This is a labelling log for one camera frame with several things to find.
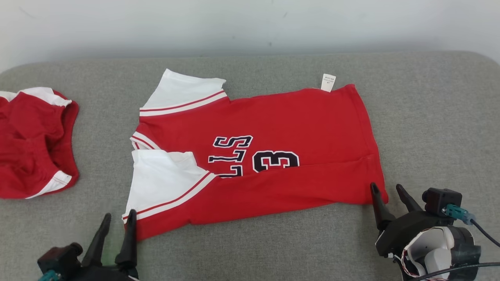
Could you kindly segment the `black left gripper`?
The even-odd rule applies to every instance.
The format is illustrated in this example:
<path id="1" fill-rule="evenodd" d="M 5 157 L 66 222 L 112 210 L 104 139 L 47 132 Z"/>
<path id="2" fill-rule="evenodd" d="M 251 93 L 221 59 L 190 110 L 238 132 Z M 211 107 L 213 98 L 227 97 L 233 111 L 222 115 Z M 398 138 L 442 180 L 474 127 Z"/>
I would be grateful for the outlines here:
<path id="1" fill-rule="evenodd" d="M 136 210 L 130 210 L 125 224 L 125 235 L 120 252 L 115 258 L 116 267 L 101 267 L 105 238 L 109 233 L 111 213 L 106 213 L 82 260 L 80 268 L 69 281 L 139 281 L 127 271 L 137 265 Z"/>

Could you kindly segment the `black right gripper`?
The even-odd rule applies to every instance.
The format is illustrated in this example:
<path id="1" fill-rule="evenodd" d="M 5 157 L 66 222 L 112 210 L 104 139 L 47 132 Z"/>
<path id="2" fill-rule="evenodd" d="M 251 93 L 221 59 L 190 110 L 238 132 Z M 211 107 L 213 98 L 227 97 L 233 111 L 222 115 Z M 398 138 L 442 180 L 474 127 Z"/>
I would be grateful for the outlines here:
<path id="1" fill-rule="evenodd" d="M 400 254 L 421 231 L 432 227 L 449 226 L 455 222 L 451 217 L 441 217 L 424 211 L 401 184 L 396 184 L 395 189 L 400 201 L 409 212 L 398 218 L 386 208 L 376 183 L 370 184 L 375 221 L 380 232 L 375 247 L 379 256 L 385 258 L 389 254 Z"/>

